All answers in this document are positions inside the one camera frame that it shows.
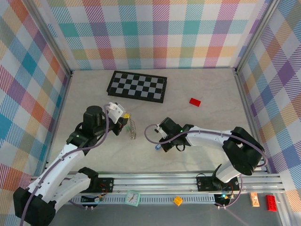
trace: teal clock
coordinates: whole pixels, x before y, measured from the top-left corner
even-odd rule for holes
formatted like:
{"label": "teal clock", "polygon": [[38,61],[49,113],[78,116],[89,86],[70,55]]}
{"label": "teal clock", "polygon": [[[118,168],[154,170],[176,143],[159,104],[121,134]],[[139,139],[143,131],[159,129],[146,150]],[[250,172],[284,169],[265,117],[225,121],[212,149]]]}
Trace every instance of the teal clock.
{"label": "teal clock", "polygon": [[125,204],[131,205],[131,206],[138,206],[139,201],[140,201],[140,193],[139,192],[133,192],[133,191],[127,192]]}

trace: plaid wallpaper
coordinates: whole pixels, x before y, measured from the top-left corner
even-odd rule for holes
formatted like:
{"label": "plaid wallpaper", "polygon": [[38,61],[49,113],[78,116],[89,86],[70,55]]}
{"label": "plaid wallpaper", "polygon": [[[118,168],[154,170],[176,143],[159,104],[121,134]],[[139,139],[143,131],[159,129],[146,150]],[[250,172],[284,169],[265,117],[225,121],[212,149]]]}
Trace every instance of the plaid wallpaper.
{"label": "plaid wallpaper", "polygon": [[21,0],[0,0],[0,225],[13,192],[39,174],[67,76]]}
{"label": "plaid wallpaper", "polygon": [[242,70],[273,172],[301,223],[301,0],[282,0]]}
{"label": "plaid wallpaper", "polygon": [[91,70],[233,67],[270,0],[34,1],[70,67]]}

